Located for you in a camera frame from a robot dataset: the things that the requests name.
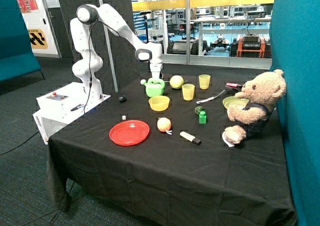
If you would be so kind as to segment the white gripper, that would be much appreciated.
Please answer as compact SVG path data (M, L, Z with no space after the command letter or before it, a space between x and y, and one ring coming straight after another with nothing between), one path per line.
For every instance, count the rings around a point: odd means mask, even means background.
M162 63L150 63L150 72L153 79L160 79L163 65Z

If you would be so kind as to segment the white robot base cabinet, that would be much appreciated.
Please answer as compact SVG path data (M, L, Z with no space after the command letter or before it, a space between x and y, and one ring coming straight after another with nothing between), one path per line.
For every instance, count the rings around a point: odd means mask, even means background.
M107 94L97 94L88 98L83 83L78 82L72 82L37 97L39 110L33 114L33 118L44 143L48 144L50 136L109 97L110 95ZM83 107L71 111L73 107L79 104L83 105Z

